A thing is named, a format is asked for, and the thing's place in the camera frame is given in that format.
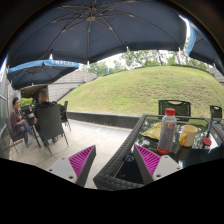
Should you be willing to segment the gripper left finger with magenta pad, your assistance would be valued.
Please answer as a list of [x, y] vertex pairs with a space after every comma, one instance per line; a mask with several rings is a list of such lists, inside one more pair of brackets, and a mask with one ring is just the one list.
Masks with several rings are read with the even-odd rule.
[[60, 158], [47, 171], [84, 187], [96, 156], [96, 146], [87, 147], [69, 158]]

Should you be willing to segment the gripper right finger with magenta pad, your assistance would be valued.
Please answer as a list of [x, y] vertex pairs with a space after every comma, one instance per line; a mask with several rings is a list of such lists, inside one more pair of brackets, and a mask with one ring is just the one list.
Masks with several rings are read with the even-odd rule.
[[133, 154], [145, 185], [182, 169], [169, 155], [160, 156], [137, 144], [134, 145]]

